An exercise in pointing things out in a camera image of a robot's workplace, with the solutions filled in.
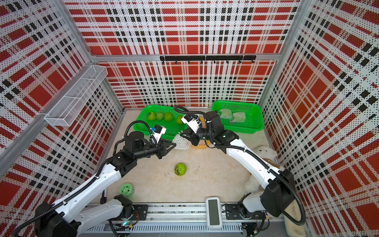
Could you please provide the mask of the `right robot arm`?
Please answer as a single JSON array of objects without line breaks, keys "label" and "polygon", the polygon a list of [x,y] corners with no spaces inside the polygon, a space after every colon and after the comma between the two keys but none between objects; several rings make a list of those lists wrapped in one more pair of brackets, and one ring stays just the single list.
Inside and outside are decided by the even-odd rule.
[{"label": "right robot arm", "polygon": [[199,141],[210,141],[215,148],[243,165],[264,189],[260,195],[247,194],[239,201],[243,218],[256,211],[266,211],[274,217],[281,214],[298,226],[306,222],[306,212],[295,191],[294,176],[280,170],[259,157],[231,130],[226,130],[217,112],[189,111],[182,106],[174,110],[183,114],[182,122],[188,125],[180,135],[197,146]]}]

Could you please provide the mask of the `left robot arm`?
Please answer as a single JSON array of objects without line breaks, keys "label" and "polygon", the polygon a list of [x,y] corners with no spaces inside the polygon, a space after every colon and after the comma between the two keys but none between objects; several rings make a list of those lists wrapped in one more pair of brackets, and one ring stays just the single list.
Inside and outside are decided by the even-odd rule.
[{"label": "left robot arm", "polygon": [[98,171],[87,181],[69,194],[58,199],[53,204],[42,203],[36,209],[35,216],[15,228],[11,234],[17,237],[21,230],[34,225],[38,237],[76,237],[84,227],[84,221],[78,219],[79,213],[97,195],[107,189],[131,171],[139,159],[157,156],[162,159],[176,145],[169,140],[162,139],[166,128],[160,125],[150,127],[141,121],[149,133],[149,139],[141,131],[126,131],[123,138],[116,142],[123,144],[118,150],[114,147],[113,154],[106,159]]}]

